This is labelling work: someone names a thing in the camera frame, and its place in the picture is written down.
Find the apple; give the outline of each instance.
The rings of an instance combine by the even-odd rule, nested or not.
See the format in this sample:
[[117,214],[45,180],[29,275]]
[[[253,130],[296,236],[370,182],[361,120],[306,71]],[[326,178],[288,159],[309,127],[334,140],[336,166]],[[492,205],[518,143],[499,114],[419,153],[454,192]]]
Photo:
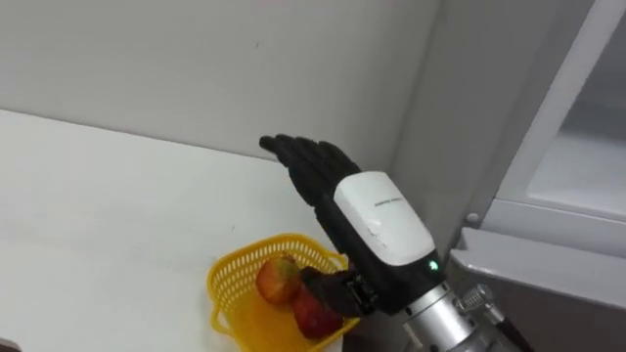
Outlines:
[[293,257],[286,254],[268,259],[256,274],[256,288],[271,304],[290,303],[300,286],[300,268]]
[[306,338],[322,338],[343,326],[340,314],[317,300],[304,286],[291,304],[291,309],[298,329]]

